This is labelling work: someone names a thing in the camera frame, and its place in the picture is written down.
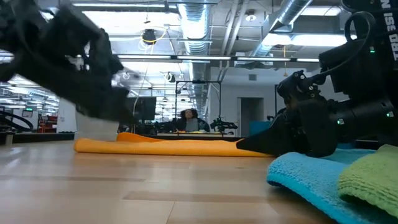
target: metal frame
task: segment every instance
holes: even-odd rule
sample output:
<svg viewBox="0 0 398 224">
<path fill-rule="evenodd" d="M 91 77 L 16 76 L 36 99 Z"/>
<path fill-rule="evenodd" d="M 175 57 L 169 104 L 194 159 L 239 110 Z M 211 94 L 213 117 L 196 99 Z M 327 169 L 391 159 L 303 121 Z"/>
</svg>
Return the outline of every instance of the metal frame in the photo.
<svg viewBox="0 0 398 224">
<path fill-rule="evenodd" d="M 277 88 L 278 88 L 278 85 L 274 85 L 274 98 L 275 98 L 275 117 L 276 117 L 276 114 L 278 113 L 278 107 L 277 107 L 277 105 L 278 105 L 278 99 L 277 99 L 277 95 L 278 95 L 278 92 L 277 92 Z"/>
<path fill-rule="evenodd" d="M 219 91 L 219 98 L 218 98 L 218 104 L 219 104 L 219 108 L 218 108 L 218 117 L 221 117 L 221 81 L 175 81 L 175 114 L 174 114 L 174 118 L 177 119 L 177 96 L 178 96 L 178 84 L 179 83 L 192 83 L 192 84 L 198 84 L 198 85 L 205 85 L 208 83 L 217 83 L 220 86 Z"/>
</svg>

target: robotic hand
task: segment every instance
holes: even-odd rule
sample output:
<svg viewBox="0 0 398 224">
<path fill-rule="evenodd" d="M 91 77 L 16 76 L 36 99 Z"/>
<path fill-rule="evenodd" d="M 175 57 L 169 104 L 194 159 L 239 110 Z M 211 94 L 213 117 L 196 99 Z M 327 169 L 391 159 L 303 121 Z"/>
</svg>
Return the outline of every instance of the robotic hand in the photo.
<svg viewBox="0 0 398 224">
<path fill-rule="evenodd" d="M 238 127 L 232 122 L 222 121 L 221 118 L 217 118 L 210 124 L 210 128 L 216 132 L 224 133 L 225 129 L 237 129 Z"/>
<path fill-rule="evenodd" d="M 20 74 L 76 104 L 87 116 L 131 123 L 129 90 L 111 86 L 123 66 L 112 54 L 108 34 L 70 2 L 62 2 L 47 22 L 35 0 L 0 0 L 0 49 L 14 54 L 11 62 L 0 64 L 0 81 Z M 77 68 L 70 60 L 79 55 L 84 66 Z"/>
<path fill-rule="evenodd" d="M 321 73 L 306 77 L 293 73 L 277 87 L 286 109 L 270 128 L 237 143 L 237 148 L 276 156 L 299 152 L 329 156 L 338 143 L 398 131 L 397 0 L 343 0 L 352 12 L 345 24 L 347 43 L 319 55 Z M 354 22 L 357 39 L 350 34 Z M 337 102 L 320 95 L 318 85 L 330 76 Z"/>
</svg>

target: wooden table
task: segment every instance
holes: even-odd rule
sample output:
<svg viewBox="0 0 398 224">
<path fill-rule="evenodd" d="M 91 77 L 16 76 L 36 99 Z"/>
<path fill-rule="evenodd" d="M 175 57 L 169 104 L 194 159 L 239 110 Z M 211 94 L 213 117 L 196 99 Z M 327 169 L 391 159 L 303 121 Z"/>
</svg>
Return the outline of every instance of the wooden table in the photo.
<svg viewBox="0 0 398 224">
<path fill-rule="evenodd" d="M 233 134 L 189 134 L 189 133 L 158 133 L 158 136 L 181 136 L 181 137 L 206 137 L 206 138 L 235 138 Z"/>
<path fill-rule="evenodd" d="M 73 141 L 0 147 L 1 223 L 334 223 L 267 185 L 271 158 L 75 154 Z"/>
</svg>

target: door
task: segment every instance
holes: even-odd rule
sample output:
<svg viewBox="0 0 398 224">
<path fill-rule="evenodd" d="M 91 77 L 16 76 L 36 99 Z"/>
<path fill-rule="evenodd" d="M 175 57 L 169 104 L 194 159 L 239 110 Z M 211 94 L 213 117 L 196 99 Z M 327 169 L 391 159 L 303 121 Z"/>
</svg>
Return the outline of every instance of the door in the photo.
<svg viewBox="0 0 398 224">
<path fill-rule="evenodd" d="M 251 124 L 254 121 L 264 121 L 264 99 L 263 98 L 239 98 L 239 135 L 248 137 Z"/>
</svg>

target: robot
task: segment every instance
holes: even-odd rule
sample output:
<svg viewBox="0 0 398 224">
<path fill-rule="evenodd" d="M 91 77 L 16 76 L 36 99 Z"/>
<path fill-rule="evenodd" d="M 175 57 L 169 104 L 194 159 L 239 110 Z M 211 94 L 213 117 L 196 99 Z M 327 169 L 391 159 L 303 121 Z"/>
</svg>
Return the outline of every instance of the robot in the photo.
<svg viewBox="0 0 398 224">
<path fill-rule="evenodd" d="M 278 94 L 286 109 L 270 128 L 237 143 L 237 148 L 279 156 L 299 152 L 313 157 L 334 153 L 338 143 L 398 133 L 398 1 L 342 0 L 351 16 L 347 43 L 319 55 L 321 72 L 297 71 L 282 81 Z M 357 39 L 350 34 L 354 22 Z M 346 101 L 327 100 L 318 85 L 330 76 Z"/>
<path fill-rule="evenodd" d="M 129 90 L 111 86 L 124 67 L 112 54 L 105 30 L 68 1 L 57 13 L 46 11 L 53 14 L 46 21 L 35 2 L 0 0 L 0 49 L 14 55 L 0 64 L 0 82 L 19 74 L 76 104 L 86 116 L 135 122 L 126 102 Z M 84 62 L 80 68 L 73 63 L 78 58 Z"/>
</svg>

